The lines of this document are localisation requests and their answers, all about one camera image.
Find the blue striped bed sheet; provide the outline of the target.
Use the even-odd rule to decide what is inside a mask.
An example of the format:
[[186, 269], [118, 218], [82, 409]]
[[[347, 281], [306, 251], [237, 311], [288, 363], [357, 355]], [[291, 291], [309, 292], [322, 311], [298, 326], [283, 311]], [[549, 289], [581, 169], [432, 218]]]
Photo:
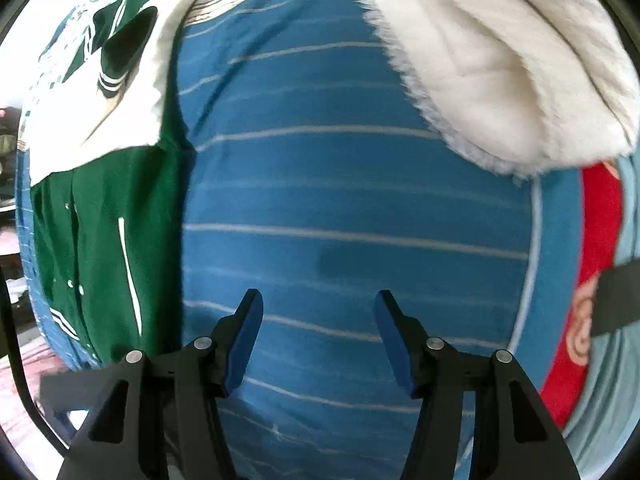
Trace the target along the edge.
[[[247, 0], [184, 25], [175, 62], [178, 347], [247, 289], [265, 304], [242, 385], [220, 408], [242, 477], [399, 477], [420, 408], [375, 326], [382, 289], [430, 334], [482, 356], [512, 350], [544, 383], [579, 269], [577, 170], [514, 181], [451, 151], [357, 0]], [[17, 177], [39, 325], [69, 367], [102, 365], [50, 317], [26, 154]]]

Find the white fleece blanket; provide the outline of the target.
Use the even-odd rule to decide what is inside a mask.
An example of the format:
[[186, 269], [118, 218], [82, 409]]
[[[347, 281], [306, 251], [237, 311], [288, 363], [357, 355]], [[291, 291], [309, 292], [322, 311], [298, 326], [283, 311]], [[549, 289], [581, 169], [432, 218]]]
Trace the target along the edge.
[[523, 178], [631, 154], [639, 77], [600, 0], [359, 0], [421, 115]]

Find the red cartoon pillow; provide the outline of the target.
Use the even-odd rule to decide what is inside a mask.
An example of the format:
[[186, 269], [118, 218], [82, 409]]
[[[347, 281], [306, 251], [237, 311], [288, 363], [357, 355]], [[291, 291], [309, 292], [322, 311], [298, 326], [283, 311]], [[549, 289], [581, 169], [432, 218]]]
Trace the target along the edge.
[[564, 428], [585, 387], [591, 347], [593, 301], [600, 274], [614, 262], [623, 219], [623, 194], [615, 162], [582, 170], [582, 254], [565, 327], [541, 399]]

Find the green varsity jacket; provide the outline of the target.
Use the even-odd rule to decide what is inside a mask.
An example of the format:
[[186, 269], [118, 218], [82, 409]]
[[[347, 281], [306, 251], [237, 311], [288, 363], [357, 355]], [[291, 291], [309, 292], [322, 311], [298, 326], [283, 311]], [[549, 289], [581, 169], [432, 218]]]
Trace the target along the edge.
[[97, 10], [26, 122], [42, 293], [56, 327], [102, 364], [179, 344], [186, 135], [171, 72], [193, 1]]

